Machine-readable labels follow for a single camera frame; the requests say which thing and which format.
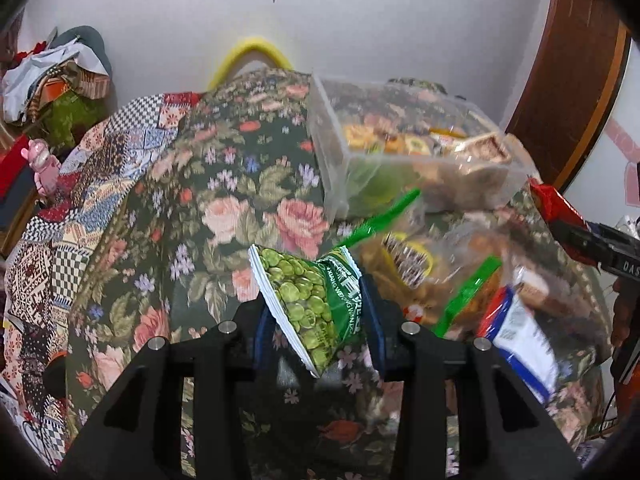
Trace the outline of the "red snack bag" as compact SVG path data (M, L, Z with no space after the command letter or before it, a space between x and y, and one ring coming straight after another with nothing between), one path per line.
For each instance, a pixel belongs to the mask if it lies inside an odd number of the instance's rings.
M566 228L588 230L582 215L551 184L545 184L535 178L528 179L529 189L534 203L553 234Z

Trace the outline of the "blue white snack bag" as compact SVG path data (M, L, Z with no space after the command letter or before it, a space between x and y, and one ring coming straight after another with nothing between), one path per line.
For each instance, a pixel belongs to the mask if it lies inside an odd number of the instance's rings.
M476 333L489 340L541 404L556 391L559 367L549 339L511 286L491 299Z

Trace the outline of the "green peas snack bag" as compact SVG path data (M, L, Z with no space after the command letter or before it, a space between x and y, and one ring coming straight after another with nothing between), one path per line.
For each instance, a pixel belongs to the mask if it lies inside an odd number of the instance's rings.
M361 271L337 246L310 261L252 245L248 261L271 315L315 378L361 327Z

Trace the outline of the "clear bag green zip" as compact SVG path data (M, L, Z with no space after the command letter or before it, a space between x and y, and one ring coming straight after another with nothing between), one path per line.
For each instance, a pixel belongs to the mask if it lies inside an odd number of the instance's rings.
M438 226L419 190L363 222L343 244L382 298L425 326L435 325L448 300L487 257L502 261L481 224L462 220Z

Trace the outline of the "bread snack pack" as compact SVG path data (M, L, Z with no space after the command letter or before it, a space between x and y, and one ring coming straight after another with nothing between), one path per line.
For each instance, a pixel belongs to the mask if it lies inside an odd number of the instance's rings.
M498 132L472 136L458 142L451 150L452 156L484 160L492 164L510 164L512 157Z

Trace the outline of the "green jelly cup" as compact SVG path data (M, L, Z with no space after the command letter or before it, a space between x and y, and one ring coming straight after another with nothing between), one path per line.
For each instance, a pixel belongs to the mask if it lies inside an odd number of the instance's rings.
M414 187L416 173L408 166L354 160L347 173L349 217L370 217L390 208L407 188Z

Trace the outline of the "floral green bedspread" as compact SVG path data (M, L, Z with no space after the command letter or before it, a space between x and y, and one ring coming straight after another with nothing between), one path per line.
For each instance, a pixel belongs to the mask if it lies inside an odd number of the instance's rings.
M116 207L70 315L71 441L149 339L198 339L257 296L251 244L311 260L350 233L323 212L307 130L310 82L258 70L207 93ZM253 477L385 478L402 387L382 382L363 338L321 379L281 332L268 346L267 374L239 392Z

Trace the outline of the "patchwork checkered quilt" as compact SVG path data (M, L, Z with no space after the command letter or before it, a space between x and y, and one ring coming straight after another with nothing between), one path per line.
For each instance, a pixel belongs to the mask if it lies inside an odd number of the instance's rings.
M70 332L90 350L113 333L96 301L73 315L81 279L114 212L200 99L195 92L142 96L92 127L62 163L50 203L29 219L9 256L1 409L18 443L47 470L56 470L66 452L66 403L47 392L44 371L70 348Z

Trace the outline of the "brown wooden door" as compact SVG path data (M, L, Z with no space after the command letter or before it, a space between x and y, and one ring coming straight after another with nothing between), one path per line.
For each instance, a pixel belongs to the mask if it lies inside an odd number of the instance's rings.
M611 113L631 34L611 0L550 0L522 96L506 131L532 156L541 180L564 191Z

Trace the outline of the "clear plastic storage bin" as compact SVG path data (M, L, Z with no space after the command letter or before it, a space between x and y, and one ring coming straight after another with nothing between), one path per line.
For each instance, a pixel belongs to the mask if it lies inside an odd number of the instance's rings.
M374 127L380 139L375 149L351 151L343 136L346 124ZM322 180L324 211L331 220L368 218L348 215L347 173L356 159L413 169L414 187L406 193L420 190L429 212L501 207L537 171L520 141L474 103L408 82L313 76L307 128ZM490 132L502 136L510 164L451 155L458 142Z

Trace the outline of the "round cracker pack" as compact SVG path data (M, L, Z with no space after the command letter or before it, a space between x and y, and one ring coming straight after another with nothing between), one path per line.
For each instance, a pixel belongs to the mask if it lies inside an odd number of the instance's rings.
M346 124L342 127L346 144L351 151L367 152L378 145L375 128L363 124Z

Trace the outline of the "pink plush toy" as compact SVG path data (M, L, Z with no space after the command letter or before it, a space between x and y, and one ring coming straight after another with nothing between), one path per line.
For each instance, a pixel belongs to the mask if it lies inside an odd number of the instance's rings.
M30 139L21 155L28 162L34 173L37 192L43 197L50 197L58 187L60 161L51 153L49 145L42 139Z

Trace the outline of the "red box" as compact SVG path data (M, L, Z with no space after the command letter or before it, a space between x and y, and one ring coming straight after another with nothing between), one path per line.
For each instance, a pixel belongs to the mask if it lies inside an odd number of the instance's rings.
M28 148L28 136L22 134L13 145L1 154L0 162L0 198L3 200L9 192L12 184L27 165L27 159L22 151Z

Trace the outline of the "pile of clothes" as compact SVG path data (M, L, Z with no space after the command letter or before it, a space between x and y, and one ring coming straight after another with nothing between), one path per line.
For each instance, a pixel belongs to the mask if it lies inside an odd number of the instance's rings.
M1 64L1 123L62 153L107 118L113 69L93 27L73 27Z

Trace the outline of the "yellow foam tube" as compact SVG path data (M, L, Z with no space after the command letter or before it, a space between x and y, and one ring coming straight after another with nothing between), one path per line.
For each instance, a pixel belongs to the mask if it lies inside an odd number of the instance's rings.
M238 41L222 59L210 78L207 90L216 89L253 62L281 70L294 70L291 61L275 44L261 36L250 36Z

